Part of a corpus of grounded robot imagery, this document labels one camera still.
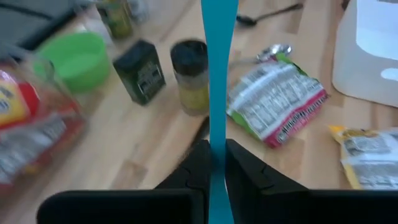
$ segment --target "white plastic container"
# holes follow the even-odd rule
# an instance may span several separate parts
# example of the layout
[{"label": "white plastic container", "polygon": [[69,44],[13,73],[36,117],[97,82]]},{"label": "white plastic container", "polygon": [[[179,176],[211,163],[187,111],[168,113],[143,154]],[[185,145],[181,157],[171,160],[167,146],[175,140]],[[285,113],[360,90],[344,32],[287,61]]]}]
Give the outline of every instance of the white plastic container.
[{"label": "white plastic container", "polygon": [[351,0],[334,59],[338,91],[398,107],[398,0]]}]

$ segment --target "metal spoon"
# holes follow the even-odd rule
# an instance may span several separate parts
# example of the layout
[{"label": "metal spoon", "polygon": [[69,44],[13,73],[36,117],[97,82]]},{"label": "metal spoon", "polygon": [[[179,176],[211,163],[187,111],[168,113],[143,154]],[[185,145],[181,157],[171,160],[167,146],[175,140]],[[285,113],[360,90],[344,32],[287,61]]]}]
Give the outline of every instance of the metal spoon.
[{"label": "metal spoon", "polygon": [[284,53],[286,56],[288,56],[292,52],[292,46],[289,44],[274,44],[263,51],[261,53],[257,54],[255,57],[252,58],[242,58],[236,61],[231,62],[228,65],[228,69],[230,70],[231,68],[242,64],[242,63],[262,63],[267,60],[269,60],[272,56],[275,56],[279,53]]}]

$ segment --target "plastic bag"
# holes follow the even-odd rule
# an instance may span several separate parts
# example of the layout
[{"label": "plastic bag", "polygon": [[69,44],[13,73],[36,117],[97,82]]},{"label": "plastic bag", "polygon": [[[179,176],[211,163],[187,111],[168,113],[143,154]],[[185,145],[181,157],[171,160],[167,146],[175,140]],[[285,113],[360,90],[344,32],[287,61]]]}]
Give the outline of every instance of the plastic bag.
[{"label": "plastic bag", "polygon": [[55,81],[52,64],[32,57],[22,63],[26,66],[11,57],[0,60],[0,192],[47,165],[85,126],[78,104]]},{"label": "plastic bag", "polygon": [[341,163],[354,189],[398,189],[398,129],[330,126],[341,145]]},{"label": "plastic bag", "polygon": [[321,109],[328,94],[283,55],[258,65],[228,92],[227,114],[269,147],[282,145]]}]

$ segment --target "black handle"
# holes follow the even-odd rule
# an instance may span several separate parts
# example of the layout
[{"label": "black handle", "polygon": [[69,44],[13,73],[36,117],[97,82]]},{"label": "black handle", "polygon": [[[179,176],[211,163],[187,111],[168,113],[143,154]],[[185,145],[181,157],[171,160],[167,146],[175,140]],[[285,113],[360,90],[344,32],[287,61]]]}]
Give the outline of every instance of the black handle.
[{"label": "black handle", "polygon": [[293,11],[293,10],[302,9],[303,7],[304,7],[304,5],[302,3],[297,3],[297,4],[294,4],[292,6],[286,7],[285,9],[281,9],[281,10],[278,10],[276,12],[272,12],[272,13],[261,15],[261,16],[257,17],[256,22],[260,21],[261,19],[265,19],[265,18],[268,18],[268,17],[271,17],[271,16],[276,16],[276,15],[279,15],[279,14],[282,14],[282,13],[285,13],[285,12],[290,12],[290,11]]}]

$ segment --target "chip bag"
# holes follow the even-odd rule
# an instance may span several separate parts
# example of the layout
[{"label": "chip bag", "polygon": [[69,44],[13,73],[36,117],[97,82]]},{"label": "chip bag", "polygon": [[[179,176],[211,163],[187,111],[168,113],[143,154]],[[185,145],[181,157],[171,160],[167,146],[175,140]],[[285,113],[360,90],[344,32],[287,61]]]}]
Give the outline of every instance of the chip bag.
[{"label": "chip bag", "polygon": [[398,129],[330,126],[341,145],[341,163],[354,189],[398,189]]},{"label": "chip bag", "polygon": [[227,114],[255,138],[276,148],[307,125],[327,98],[318,80],[279,54],[233,85]]}]

